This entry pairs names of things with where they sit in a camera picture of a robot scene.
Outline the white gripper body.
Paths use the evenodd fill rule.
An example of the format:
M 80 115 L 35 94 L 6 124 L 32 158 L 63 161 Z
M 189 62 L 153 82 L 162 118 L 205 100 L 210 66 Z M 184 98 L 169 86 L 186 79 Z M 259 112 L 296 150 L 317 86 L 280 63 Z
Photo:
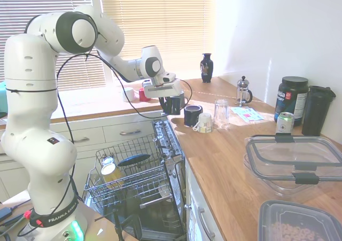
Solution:
M 152 84 L 151 80 L 145 80 L 142 84 L 146 98 L 173 97 L 182 93 L 179 80 L 164 83 L 159 86 Z

